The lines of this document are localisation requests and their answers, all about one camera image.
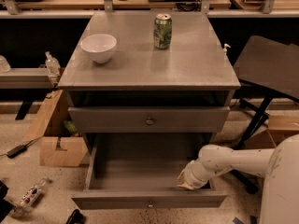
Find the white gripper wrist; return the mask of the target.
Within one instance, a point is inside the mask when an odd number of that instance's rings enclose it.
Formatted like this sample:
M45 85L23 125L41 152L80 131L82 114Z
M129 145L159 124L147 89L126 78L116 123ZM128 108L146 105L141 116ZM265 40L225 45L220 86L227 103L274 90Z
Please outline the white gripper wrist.
M178 187L182 189L200 189L214 175L199 160L190 161L178 175Z

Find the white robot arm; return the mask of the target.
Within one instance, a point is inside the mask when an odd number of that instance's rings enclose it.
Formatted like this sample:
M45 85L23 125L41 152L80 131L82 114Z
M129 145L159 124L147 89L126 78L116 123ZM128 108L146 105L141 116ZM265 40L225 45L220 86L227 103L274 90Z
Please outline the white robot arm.
M178 186L200 189L233 170L264 179L259 224L299 224L299 135L275 148L234 150L205 145L178 176Z

